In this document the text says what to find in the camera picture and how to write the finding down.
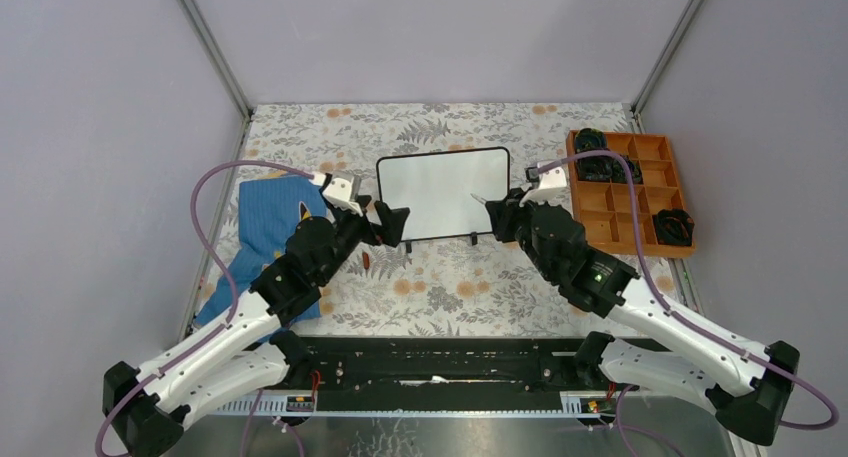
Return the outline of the black framed whiteboard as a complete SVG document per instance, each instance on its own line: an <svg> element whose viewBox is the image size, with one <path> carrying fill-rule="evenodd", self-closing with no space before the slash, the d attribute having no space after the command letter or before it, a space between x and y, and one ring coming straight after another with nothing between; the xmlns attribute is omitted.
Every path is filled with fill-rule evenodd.
<svg viewBox="0 0 848 457"><path fill-rule="evenodd" d="M411 213L403 240L410 254L415 242L466 238L472 245L492 232L485 205L503 199L510 185L509 151L502 147L439 151L382 157L376 163L379 199Z"/></svg>

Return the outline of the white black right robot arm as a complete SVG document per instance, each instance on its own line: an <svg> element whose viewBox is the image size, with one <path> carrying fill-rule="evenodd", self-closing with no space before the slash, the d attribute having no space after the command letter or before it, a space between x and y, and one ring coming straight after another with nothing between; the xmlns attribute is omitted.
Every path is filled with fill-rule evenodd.
<svg viewBox="0 0 848 457"><path fill-rule="evenodd" d="M794 389L800 353L735 334L686 306L654 293L650 280L587 242L585 228L564 208L524 202L511 190L487 201L495 238L516 242L544 281L572 306L646 334L663 351L643 350L601 332L581 344L573 373L583 387L634 384L690 402L727 431L773 444Z"/></svg>

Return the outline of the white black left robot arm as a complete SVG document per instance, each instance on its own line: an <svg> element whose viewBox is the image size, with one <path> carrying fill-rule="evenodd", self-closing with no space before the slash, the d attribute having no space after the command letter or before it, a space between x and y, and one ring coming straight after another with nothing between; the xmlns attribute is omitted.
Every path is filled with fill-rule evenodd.
<svg viewBox="0 0 848 457"><path fill-rule="evenodd" d="M296 388L309 378L305 347L286 325L320 298L361 244L396 247L410 211L375 204L363 195L331 218L298 221L283 254L262 270L234 304L198 331L138 366L120 361L103 381L106 424L129 456L161 456L196 421L254 389L281 382Z"/></svg>

